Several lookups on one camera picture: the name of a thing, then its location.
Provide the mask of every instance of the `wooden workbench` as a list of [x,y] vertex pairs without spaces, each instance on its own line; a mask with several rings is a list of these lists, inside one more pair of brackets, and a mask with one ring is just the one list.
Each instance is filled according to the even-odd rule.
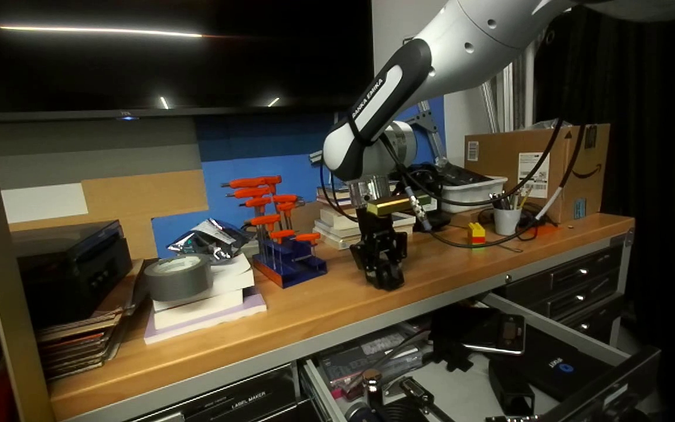
[[[265,314],[148,347],[143,342],[148,312],[141,312],[113,361],[52,384],[52,410],[56,420],[124,420],[488,293],[511,272],[544,267],[558,256],[595,249],[630,230],[633,218],[588,216],[534,241],[492,249],[452,249],[431,234],[413,234],[403,263],[405,284],[398,291],[366,284],[349,251],[319,246],[316,256],[326,258],[328,274],[284,291],[258,277],[270,307]],[[464,241],[455,239],[462,237],[455,227],[443,237]]]

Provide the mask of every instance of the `cup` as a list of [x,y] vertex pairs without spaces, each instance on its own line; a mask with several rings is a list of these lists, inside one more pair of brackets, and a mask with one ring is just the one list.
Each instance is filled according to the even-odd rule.
[[518,232],[520,209],[495,209],[495,230],[502,237],[511,237]]

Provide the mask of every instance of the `open drawer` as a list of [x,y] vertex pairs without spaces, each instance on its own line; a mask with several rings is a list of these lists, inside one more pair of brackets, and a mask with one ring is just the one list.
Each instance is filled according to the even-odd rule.
[[[530,382],[532,396],[527,401],[527,406],[534,410],[539,422],[623,420],[623,415],[635,415],[633,408],[645,396],[649,396],[656,387],[659,352],[652,347],[640,349],[635,354],[626,354],[595,338],[579,333],[577,328],[570,328],[523,305],[516,305],[502,295],[488,293],[480,298],[480,302],[488,307],[502,309],[504,314],[523,314],[527,321],[527,338],[532,338],[527,342],[534,345],[534,338],[544,335],[548,340],[560,342],[563,349],[574,349],[579,352],[579,356],[586,356],[586,361],[579,361],[579,366],[572,366],[570,361],[572,356],[560,361],[555,352],[558,347],[546,347],[544,354],[534,354],[537,347],[530,349],[532,356],[546,359],[548,368],[555,368],[567,375],[570,370],[579,368],[581,373],[588,373],[588,377],[574,377],[572,384],[567,382],[563,392],[553,392],[558,387],[548,384],[548,380],[541,382],[544,377],[532,377],[532,370],[537,368],[532,368],[534,363],[530,359],[527,361],[504,359],[513,366],[499,366],[502,354],[497,359],[492,359],[492,354],[469,354],[469,363],[471,363],[469,368],[450,370],[445,363],[438,363],[438,361],[417,363],[417,356],[415,356],[415,361],[405,359],[405,373],[401,377],[394,377],[394,382],[382,384],[380,396],[370,394],[368,389],[361,389],[359,396],[347,399],[345,394],[335,392],[335,384],[333,384],[335,377],[323,363],[323,356],[328,356],[326,352],[326,354],[302,361],[305,384],[314,394],[314,403],[323,413],[323,420],[330,420],[330,422],[443,420],[443,417],[436,417],[434,413],[420,417],[415,406],[408,408],[410,403],[405,399],[408,394],[398,389],[401,384],[398,380],[403,377],[413,377],[415,382],[420,382],[434,396],[434,403],[455,422],[485,422],[485,420],[495,422],[497,417],[504,420],[506,413],[502,410],[499,399],[492,387],[497,382],[490,380],[490,368],[495,368],[492,361],[497,361],[497,368],[520,366],[518,370],[527,375],[525,377],[527,382],[539,380],[539,382]],[[359,417],[359,413],[370,413],[370,406],[380,406],[382,413],[375,413],[373,417],[366,417],[366,415]]]

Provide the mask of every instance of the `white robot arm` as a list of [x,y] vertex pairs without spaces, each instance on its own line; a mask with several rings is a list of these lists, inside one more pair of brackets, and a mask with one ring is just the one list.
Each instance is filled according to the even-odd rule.
[[427,28],[384,63],[345,122],[326,136],[323,164],[342,181],[361,178],[363,150],[398,110],[478,87],[579,2],[616,19],[675,19],[675,0],[448,0]]

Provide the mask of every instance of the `tape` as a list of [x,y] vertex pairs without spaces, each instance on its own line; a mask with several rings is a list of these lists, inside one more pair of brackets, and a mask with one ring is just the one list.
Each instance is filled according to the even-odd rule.
[[173,256],[145,267],[152,300],[178,302],[209,288],[206,258],[197,253]]

